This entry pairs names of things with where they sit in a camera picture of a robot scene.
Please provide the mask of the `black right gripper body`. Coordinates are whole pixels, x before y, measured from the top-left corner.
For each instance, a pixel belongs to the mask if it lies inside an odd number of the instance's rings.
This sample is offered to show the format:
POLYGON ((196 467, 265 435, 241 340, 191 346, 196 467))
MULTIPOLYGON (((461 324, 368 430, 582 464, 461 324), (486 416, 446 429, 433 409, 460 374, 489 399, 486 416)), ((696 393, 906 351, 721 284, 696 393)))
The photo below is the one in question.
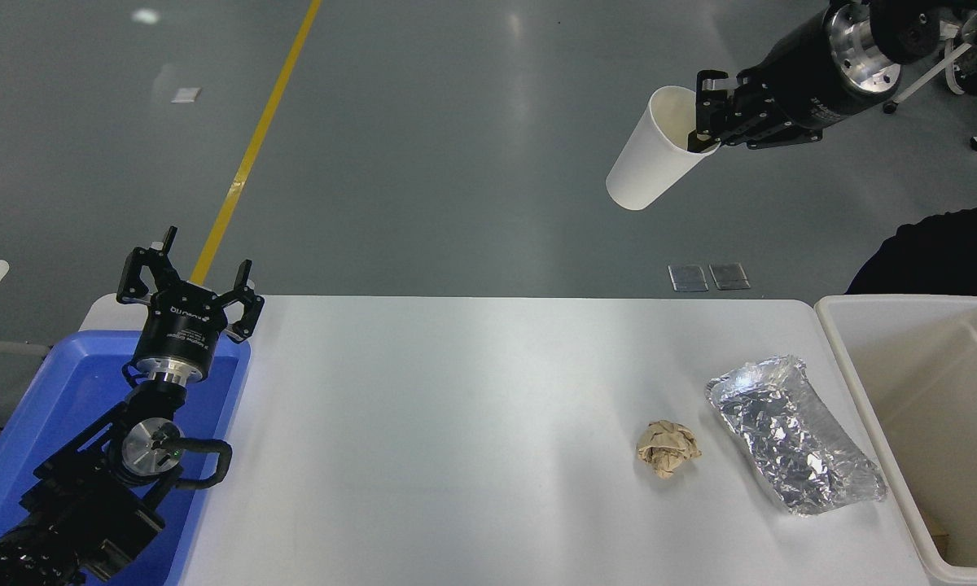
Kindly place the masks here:
POLYGON ((778 110, 801 129, 827 129, 861 112, 861 93, 832 55, 830 26, 836 10, 811 16, 753 67, 778 110))

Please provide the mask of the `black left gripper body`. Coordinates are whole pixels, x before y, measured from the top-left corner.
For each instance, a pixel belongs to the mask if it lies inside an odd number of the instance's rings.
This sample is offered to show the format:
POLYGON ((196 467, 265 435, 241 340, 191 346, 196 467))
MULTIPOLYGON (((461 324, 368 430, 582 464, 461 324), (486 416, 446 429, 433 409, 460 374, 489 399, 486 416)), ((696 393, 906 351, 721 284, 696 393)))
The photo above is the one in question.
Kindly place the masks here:
POLYGON ((134 352, 134 368, 152 372, 170 360, 208 374, 218 337, 227 326, 223 305, 213 291, 179 283, 157 291, 147 305, 147 319, 134 352))

